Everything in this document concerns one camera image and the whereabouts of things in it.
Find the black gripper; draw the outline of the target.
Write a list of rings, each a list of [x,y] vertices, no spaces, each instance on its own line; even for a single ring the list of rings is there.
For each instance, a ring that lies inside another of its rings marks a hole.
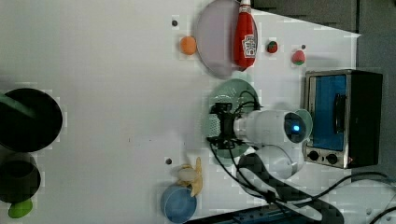
[[[231,103],[215,103],[210,114],[214,114],[219,119],[220,133],[217,136],[209,136],[206,140],[219,149],[233,149],[235,146],[243,145],[243,141],[239,140],[233,130],[233,123],[236,115],[231,112]]]

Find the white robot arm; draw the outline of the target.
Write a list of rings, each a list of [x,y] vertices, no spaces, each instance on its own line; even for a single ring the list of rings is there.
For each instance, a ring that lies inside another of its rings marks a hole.
[[[219,134],[206,138],[215,156],[224,152],[235,166],[230,175],[248,194],[307,217],[312,224],[345,224],[334,205],[310,195],[287,180],[299,171],[298,146],[310,128],[299,114],[260,110],[253,102],[237,107],[216,103],[209,114],[219,120]]]

